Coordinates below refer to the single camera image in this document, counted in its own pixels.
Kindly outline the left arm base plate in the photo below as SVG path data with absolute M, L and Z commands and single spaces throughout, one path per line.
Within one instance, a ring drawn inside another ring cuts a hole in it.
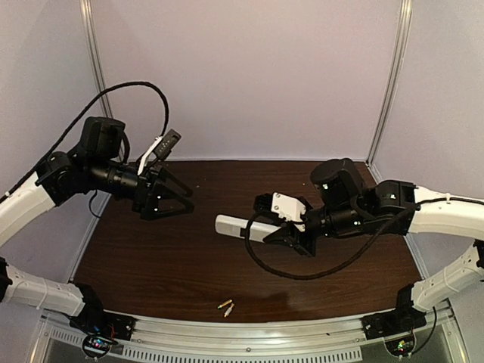
M 70 326 L 85 334 L 98 334 L 114 340 L 130 341 L 136 319 L 129 315 L 112 312 L 82 312 L 78 316 L 67 316 Z

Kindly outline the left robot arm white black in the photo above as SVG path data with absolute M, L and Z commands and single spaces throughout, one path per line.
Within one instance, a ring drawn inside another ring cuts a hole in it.
M 143 220 L 192 213 L 193 191 L 161 166 L 181 136 L 174 130 L 155 139 L 138 166 L 115 157 L 128 144 L 125 123 L 90 116 L 78 144 L 69 152 L 54 151 L 1 202 L 1 242 L 5 244 L 38 216 L 76 194 L 103 191 L 116 200 L 130 200 Z M 86 334 L 111 334 L 113 317 L 87 284 L 60 284 L 27 274 L 1 261 L 1 301 L 61 313 Z

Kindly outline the gold AAA battery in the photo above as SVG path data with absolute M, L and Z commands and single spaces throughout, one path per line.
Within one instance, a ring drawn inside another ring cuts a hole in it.
M 230 306 L 231 304 L 233 303 L 233 300 L 232 299 L 228 299 L 222 303 L 220 303 L 218 306 L 217 306 L 217 309 L 222 309 L 226 306 Z

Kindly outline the white red remote control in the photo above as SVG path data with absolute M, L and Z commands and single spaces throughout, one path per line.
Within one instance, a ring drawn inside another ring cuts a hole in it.
M 217 215 L 215 219 L 215 230 L 218 234 L 244 239 L 247 231 L 247 223 L 248 221 L 246 219 Z M 278 226 L 254 222 L 250 227 L 250 241 L 263 243 L 266 237 L 278 229 Z

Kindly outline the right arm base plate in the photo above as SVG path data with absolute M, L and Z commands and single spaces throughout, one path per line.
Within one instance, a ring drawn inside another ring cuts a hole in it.
M 388 337 L 426 325 L 426 313 L 413 308 L 393 309 L 388 312 L 374 313 L 361 318 L 367 340 Z

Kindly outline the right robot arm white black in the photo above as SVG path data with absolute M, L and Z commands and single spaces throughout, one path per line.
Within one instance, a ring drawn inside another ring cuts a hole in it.
M 332 159 L 316 166 L 310 181 L 323 203 L 316 209 L 302 197 L 274 192 L 256 197 L 254 216 L 264 216 L 279 229 L 263 238 L 267 244 L 315 255 L 319 237 L 344 239 L 369 235 L 352 257 L 338 266 L 312 275 L 295 275 L 266 265 L 250 245 L 252 222 L 244 243 L 252 259 L 267 272 L 283 278 L 310 281 L 332 275 L 351 265 L 384 234 L 437 233 L 473 239 L 455 261 L 422 281 L 398 291 L 396 307 L 362 318 L 367 339 L 403 334 L 426 324 L 426 314 L 438 303 L 483 279 L 483 201 L 439 193 L 410 182 L 385 180 L 369 188 L 349 158 Z

